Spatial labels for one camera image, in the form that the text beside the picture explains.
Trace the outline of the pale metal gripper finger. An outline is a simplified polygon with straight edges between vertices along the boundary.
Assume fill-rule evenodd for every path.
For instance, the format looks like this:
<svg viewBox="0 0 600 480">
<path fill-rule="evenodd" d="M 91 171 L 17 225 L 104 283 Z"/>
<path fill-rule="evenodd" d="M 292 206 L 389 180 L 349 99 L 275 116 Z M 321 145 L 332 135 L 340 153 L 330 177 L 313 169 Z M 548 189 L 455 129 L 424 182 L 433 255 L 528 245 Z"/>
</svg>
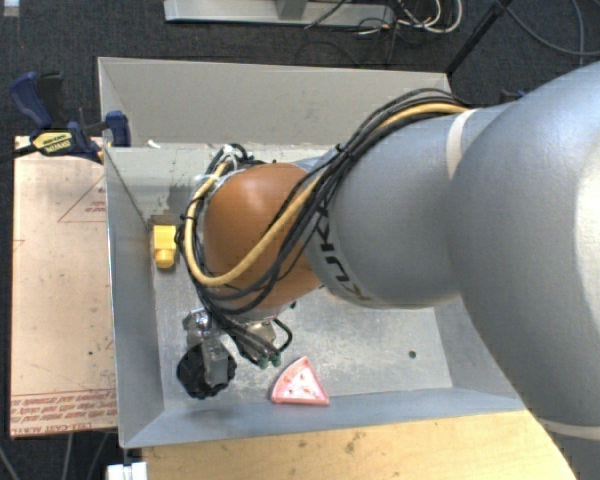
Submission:
<svg viewBox="0 0 600 480">
<path fill-rule="evenodd" d="M 211 317 L 206 309 L 192 310 L 182 321 L 187 347 L 198 348 L 204 354 L 211 339 Z"/>
<path fill-rule="evenodd" d="M 218 339 L 207 340 L 202 344 L 205 382 L 216 387 L 228 383 L 229 353 Z"/>
</svg>

